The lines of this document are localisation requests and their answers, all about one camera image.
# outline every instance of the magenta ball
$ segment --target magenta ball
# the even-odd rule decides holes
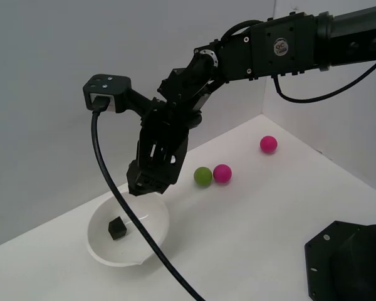
[[[232,176],[231,168],[225,164],[217,165],[213,170],[213,178],[216,182],[227,183]]]
[[[265,136],[261,140],[261,150],[267,154],[272,154],[277,149],[277,140],[272,136]]]

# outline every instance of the white surface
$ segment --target white surface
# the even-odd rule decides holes
[[[169,230],[169,212],[163,200],[153,193],[136,198],[127,189],[122,196],[156,244],[161,246]],[[127,234],[113,240],[108,224],[117,217],[121,217]],[[102,202],[89,220],[86,247],[94,259],[110,267],[141,265],[154,254],[114,197]]]
[[[82,86],[94,74],[132,79],[146,97],[193,49],[232,25],[273,15],[269,0],[0,0],[0,243],[105,191]],[[261,113],[265,80],[231,83],[203,109],[193,148]],[[103,155],[119,184],[140,121],[103,114]]]
[[[277,0],[276,17],[294,9],[337,16],[376,6],[376,0]],[[311,98],[337,90],[374,63],[340,66],[328,72],[308,71],[281,78],[282,91]],[[376,189],[376,71],[357,86],[329,100],[296,105],[281,99],[268,79],[263,113]]]
[[[231,183],[198,189],[195,169],[221,163]],[[86,224],[109,195],[0,246],[0,301],[191,300],[155,257],[120,269],[88,254]],[[163,250],[208,301],[309,301],[305,243],[335,220],[376,224],[375,190],[264,116],[190,151],[164,199]]]

